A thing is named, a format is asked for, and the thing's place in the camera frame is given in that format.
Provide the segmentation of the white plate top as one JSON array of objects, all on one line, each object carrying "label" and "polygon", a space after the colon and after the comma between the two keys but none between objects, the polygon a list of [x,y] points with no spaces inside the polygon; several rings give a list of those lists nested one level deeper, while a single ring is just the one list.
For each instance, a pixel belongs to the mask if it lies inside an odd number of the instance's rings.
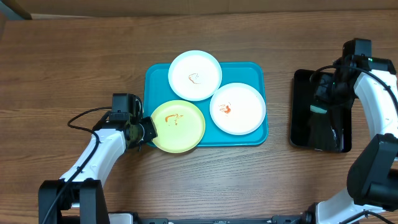
[{"label": "white plate top", "polygon": [[211,97],[221,86],[223,72],[217,59],[201,50],[189,50],[170,64],[168,81],[174,93],[188,101]]}]

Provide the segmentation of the yellow-green plate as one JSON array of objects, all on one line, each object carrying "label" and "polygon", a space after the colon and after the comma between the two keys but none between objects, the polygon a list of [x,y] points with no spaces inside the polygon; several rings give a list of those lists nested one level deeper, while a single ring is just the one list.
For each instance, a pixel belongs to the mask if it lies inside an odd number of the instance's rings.
[{"label": "yellow-green plate", "polygon": [[182,153],[195,148],[206,129],[205,117],[200,109],[184,100],[161,104],[151,118],[157,131],[153,144],[169,153]]}]

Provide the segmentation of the white plate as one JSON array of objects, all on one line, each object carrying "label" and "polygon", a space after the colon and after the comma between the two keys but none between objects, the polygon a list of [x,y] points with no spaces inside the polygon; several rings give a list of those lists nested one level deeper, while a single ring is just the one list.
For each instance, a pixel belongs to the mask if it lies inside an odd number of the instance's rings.
[{"label": "white plate", "polygon": [[219,129],[241,136],[260,127],[266,117],[266,104],[254,87],[229,83],[211,97],[210,115]]},{"label": "white plate", "polygon": [[221,86],[223,72],[217,59],[201,50],[189,50],[170,64],[168,81],[174,93],[188,101],[211,97]]}]

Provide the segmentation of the black water tray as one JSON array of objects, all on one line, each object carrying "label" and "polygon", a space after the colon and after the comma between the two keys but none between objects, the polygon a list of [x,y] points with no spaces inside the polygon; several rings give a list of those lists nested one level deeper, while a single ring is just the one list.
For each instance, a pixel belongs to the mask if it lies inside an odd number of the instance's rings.
[{"label": "black water tray", "polygon": [[315,109],[314,93],[317,85],[310,82],[312,70],[299,69],[294,73],[290,143],[293,146],[346,153],[352,149],[351,110],[342,106]]}]

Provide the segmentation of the green scouring sponge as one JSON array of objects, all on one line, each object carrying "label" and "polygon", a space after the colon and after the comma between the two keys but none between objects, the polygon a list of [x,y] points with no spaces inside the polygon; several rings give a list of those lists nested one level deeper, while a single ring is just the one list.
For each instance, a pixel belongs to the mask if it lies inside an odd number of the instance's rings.
[{"label": "green scouring sponge", "polygon": [[322,108],[320,106],[316,106],[316,105],[311,105],[310,111],[312,111],[313,113],[318,113],[318,114],[326,114],[328,112],[327,109]]}]

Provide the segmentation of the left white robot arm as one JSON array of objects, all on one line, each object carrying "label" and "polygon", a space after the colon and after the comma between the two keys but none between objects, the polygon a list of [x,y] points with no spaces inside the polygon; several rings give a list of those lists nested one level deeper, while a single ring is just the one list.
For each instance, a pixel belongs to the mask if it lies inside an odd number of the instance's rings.
[{"label": "left white robot arm", "polygon": [[113,165],[129,147],[137,147],[157,134],[151,117],[133,126],[135,134],[102,128],[76,163],[58,180],[46,180],[39,188],[39,223],[137,223],[131,212],[109,213],[103,185]]}]

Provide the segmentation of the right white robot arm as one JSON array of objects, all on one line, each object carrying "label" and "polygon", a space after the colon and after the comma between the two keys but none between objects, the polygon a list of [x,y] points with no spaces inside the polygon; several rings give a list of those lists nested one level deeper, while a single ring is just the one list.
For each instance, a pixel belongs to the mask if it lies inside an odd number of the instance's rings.
[{"label": "right white robot arm", "polygon": [[293,79],[290,142],[329,152],[352,147],[351,109],[362,104],[370,142],[351,166],[346,187],[311,205],[302,223],[353,223],[397,210],[397,77],[389,59],[346,55]]}]

